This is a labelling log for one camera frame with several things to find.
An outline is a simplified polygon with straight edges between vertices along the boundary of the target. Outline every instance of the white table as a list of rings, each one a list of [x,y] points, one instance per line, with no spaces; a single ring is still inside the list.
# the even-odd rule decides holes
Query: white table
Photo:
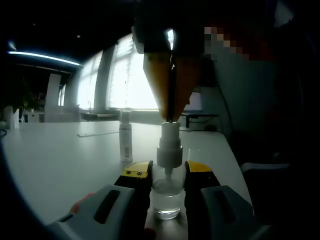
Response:
[[[88,193],[114,184],[125,168],[120,163],[119,134],[89,137],[119,130],[118,121],[74,123],[20,123],[8,130],[2,144],[8,167],[26,202],[38,218],[49,224],[65,215]],[[156,161],[161,126],[132,124],[133,161]],[[218,132],[180,132],[183,160],[189,149],[199,149],[197,160],[208,165],[221,185],[228,185],[251,203],[250,195],[228,142]],[[180,216],[155,220],[148,211],[146,226],[157,239],[186,239],[184,206]]]

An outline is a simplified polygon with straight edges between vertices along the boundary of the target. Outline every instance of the desk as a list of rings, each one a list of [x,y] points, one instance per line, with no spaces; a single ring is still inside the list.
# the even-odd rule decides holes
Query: desk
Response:
[[[114,184],[125,165],[120,163],[119,134],[78,137],[119,130],[118,121],[20,123],[2,139],[8,167],[22,196],[38,218],[49,224],[65,215],[88,193]],[[161,126],[132,124],[134,162],[156,161]],[[221,185],[228,185],[251,203],[250,195],[228,142],[219,132],[180,132],[183,160],[199,149],[199,162],[208,165]],[[186,210],[167,221],[148,211],[146,226],[157,239],[186,239]]]

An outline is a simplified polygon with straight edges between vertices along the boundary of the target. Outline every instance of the window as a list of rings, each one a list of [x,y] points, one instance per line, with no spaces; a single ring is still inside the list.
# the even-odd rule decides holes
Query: window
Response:
[[[66,85],[60,88],[58,106],[63,106],[65,104],[65,92],[66,92]]]
[[[80,74],[76,104],[81,109],[92,109],[95,104],[95,91],[102,51],[87,61]]]
[[[174,33],[170,30],[167,34],[172,49]],[[120,39],[109,77],[107,106],[117,109],[158,110],[143,63],[144,55],[138,54],[132,34]]]

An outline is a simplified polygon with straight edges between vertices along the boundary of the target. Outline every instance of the water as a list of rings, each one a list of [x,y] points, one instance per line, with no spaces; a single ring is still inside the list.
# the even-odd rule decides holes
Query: water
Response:
[[[173,179],[160,179],[152,185],[153,212],[163,220],[175,218],[182,204],[183,184]]]

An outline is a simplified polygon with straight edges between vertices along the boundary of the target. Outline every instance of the pixelated area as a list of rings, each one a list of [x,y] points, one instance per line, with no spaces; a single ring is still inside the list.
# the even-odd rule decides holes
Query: pixelated area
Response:
[[[222,27],[204,27],[204,53],[214,54],[211,49],[212,39],[222,41],[223,47],[232,54],[242,55],[244,60],[274,61],[273,53],[268,43],[258,37],[249,37],[243,34],[230,34]]]

